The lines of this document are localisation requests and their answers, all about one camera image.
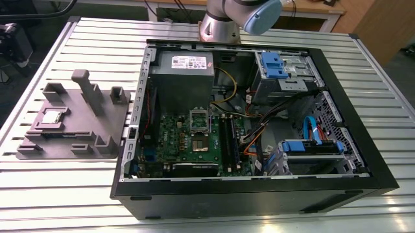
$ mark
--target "floor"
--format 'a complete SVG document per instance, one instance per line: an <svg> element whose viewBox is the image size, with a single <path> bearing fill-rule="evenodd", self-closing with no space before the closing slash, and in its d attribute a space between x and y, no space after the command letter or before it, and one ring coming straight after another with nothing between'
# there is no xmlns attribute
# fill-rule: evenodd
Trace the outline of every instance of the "floor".
<svg viewBox="0 0 415 233"><path fill-rule="evenodd" d="M187 22L185 19L180 18L180 12L176 10L161 10L157 11L159 18L171 18L175 22ZM100 17L100 18L117 18L117 19L133 19L147 20L147 10L143 7L128 7L128 6L109 6L100 5L95 6L91 4L77 4L72 10L72 15L85 17ZM43 23L28 29L28 34L32 36L33 44L36 45L36 51L31 56L31 64L28 67L28 75L24 77L5 61L0 61L0 69L11 77L8 85L0 84L0 127L7 120L7 117L19 101L19 98L25 90L25 87L31 81L39 64L48 53L48 50L55 42L55 39L64 27L68 17L55 18L44 20ZM201 12L191 12L192 23L196 23L203 19ZM408 99L412 106L415 106L415 56L408 57L404 52L400 51L391 62L386 65L384 70L400 89L403 95Z"/></svg>
<svg viewBox="0 0 415 233"><path fill-rule="evenodd" d="M404 51L399 51L383 69L415 107L415 55L407 56Z"/></svg>

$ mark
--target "yellow wire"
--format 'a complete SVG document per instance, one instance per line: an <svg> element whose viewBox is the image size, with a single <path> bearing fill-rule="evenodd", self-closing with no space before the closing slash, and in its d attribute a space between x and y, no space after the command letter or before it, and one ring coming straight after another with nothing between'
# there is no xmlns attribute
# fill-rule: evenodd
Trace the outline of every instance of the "yellow wire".
<svg viewBox="0 0 415 233"><path fill-rule="evenodd" d="M236 95L237 83L236 83L235 78L231 76L231 74L225 70L223 70L221 68L217 68L217 67L215 69L224 72L224 74L232 79L232 82L233 82L233 93L232 93L232 95L229 97L227 97L224 100L212 101L212 103L223 103L223 102L227 102L229 99L232 99L233 96Z"/></svg>
<svg viewBox="0 0 415 233"><path fill-rule="evenodd" d="M256 114L249 114L249 113L247 113L247 111L245 111L245 115L249 116L249 117L256 116Z"/></svg>

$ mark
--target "blue plastic latch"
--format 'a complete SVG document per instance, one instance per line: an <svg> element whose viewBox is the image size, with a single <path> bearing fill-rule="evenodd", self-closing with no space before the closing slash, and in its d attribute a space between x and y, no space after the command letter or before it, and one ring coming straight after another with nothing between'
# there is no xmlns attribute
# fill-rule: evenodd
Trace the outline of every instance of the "blue plastic latch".
<svg viewBox="0 0 415 233"><path fill-rule="evenodd" d="M283 69L283 61L275 52L263 52L261 62L265 68L265 76L271 79L287 79L288 74Z"/></svg>
<svg viewBox="0 0 415 233"><path fill-rule="evenodd" d="M288 142L283 142L283 151L284 151L284 152L289 151Z"/></svg>
<svg viewBox="0 0 415 233"><path fill-rule="evenodd" d="M287 151L305 151L305 147L301 141L285 141L283 142L283 150Z"/></svg>
<svg viewBox="0 0 415 233"><path fill-rule="evenodd" d="M291 151L305 151L304 144L301 141L288 141Z"/></svg>
<svg viewBox="0 0 415 233"><path fill-rule="evenodd" d="M343 153L344 152L343 143L341 142L336 142L336 144L337 144L339 152Z"/></svg>

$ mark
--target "open computer tower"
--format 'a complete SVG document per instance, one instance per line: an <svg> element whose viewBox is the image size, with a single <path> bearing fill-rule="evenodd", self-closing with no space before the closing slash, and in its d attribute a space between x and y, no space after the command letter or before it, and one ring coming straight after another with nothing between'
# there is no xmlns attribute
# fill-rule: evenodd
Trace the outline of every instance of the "open computer tower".
<svg viewBox="0 0 415 233"><path fill-rule="evenodd" d="M111 192L137 219L327 212L398 188L319 49L147 44Z"/></svg>

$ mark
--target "wooden cabinet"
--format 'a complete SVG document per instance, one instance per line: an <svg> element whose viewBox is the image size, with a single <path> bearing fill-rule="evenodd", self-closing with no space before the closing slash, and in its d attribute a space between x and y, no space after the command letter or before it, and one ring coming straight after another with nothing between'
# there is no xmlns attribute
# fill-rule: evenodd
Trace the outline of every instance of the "wooden cabinet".
<svg viewBox="0 0 415 233"><path fill-rule="evenodd" d="M380 65L415 34L415 0L341 0L347 10L333 33L355 33Z"/></svg>

